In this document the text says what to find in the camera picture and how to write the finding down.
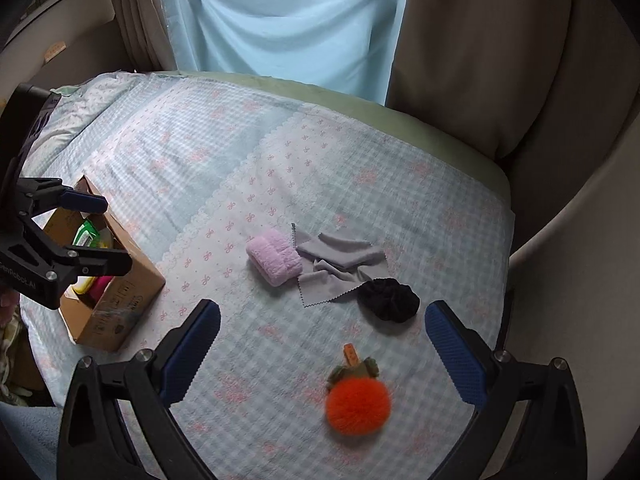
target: pink item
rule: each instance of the pink item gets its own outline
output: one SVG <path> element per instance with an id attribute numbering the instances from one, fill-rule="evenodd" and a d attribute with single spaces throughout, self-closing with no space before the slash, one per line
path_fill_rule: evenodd
<path id="1" fill-rule="evenodd" d="M 246 253 L 271 286 L 282 285 L 302 274 L 302 259 L 288 239 L 268 229 L 246 243 Z"/>
<path id="2" fill-rule="evenodd" d="M 111 283 L 113 276 L 99 276 L 95 279 L 94 284 L 89 289 L 89 296 L 95 303 L 98 303 L 102 295 L 104 294 L 107 285 Z"/>

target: blue gripper pad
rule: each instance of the blue gripper pad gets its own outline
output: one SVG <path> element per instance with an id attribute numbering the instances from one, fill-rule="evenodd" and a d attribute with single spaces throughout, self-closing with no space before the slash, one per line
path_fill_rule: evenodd
<path id="1" fill-rule="evenodd" d="M 424 325 L 427 335 L 436 348 L 449 377 L 453 381 L 462 400 L 472 404 L 477 410 L 486 402 L 486 373 L 471 348 L 466 344 L 460 329 L 464 328 L 460 320 L 455 318 L 459 326 L 447 317 L 440 307 L 443 301 L 434 301 L 424 313 Z"/>
<path id="2" fill-rule="evenodd" d="M 107 199 L 103 196 L 81 193 L 69 189 L 60 195 L 58 199 L 60 207 L 69 211 L 82 211 L 83 213 L 102 214 L 107 211 Z"/>
<path id="3" fill-rule="evenodd" d="M 177 343 L 161 371 L 158 394 L 166 407 L 184 399 L 219 331 L 220 307 L 211 300 L 201 300 L 181 327 L 169 330 L 164 336 L 158 349 L 165 341 L 169 346 L 174 341 Z M 171 332 L 174 332 L 174 341 L 171 341 Z"/>

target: green package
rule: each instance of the green package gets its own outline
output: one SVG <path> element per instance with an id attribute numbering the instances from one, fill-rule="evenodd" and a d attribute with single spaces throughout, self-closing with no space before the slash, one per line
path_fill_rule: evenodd
<path id="1" fill-rule="evenodd" d="M 90 221 L 85 220 L 76 233 L 74 245 L 82 247 L 97 247 L 99 242 L 100 235 L 98 234 L 98 231 Z"/>

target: cardboard box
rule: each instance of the cardboard box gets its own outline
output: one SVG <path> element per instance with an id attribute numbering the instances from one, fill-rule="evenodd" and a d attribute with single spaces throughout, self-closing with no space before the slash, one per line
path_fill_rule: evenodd
<path id="1" fill-rule="evenodd" d="M 77 190 L 99 194 L 86 177 L 75 186 Z M 126 249 L 132 259 L 131 270 L 125 276 L 115 276 L 95 306 L 82 298 L 60 298 L 60 314 L 73 342 L 116 351 L 164 285 L 164 277 L 154 267 L 108 210 L 103 215 L 90 215 L 98 230 L 107 226 L 114 237 L 114 248 Z M 84 222 L 81 213 L 57 209 L 44 227 L 44 232 L 57 244 L 73 243 L 78 228 Z"/>

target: bed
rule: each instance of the bed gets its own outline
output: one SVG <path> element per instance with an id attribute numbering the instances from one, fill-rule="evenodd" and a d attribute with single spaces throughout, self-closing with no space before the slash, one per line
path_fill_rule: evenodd
<path id="1" fill-rule="evenodd" d="M 220 334 L 172 413 L 218 478 L 427 478 L 472 408 L 424 333 L 424 308 L 446 300 L 494 345 L 513 233 L 502 171 L 409 116 L 272 78 L 111 73 L 60 92 L 24 176 L 88 176 L 166 286 L 115 354 L 73 345 L 59 313 L 22 298 L 54 402 L 63 405 L 83 355 L 129 359 L 211 298 Z M 389 326 L 352 296 L 305 308 L 295 282 L 269 287 L 244 244 L 292 222 L 381 244 L 391 273 L 421 298 L 415 319 Z M 341 437 L 324 421 L 324 383 L 347 342 L 378 361 L 392 396 L 373 436 Z M 146 468 L 162 477 L 122 409 Z"/>

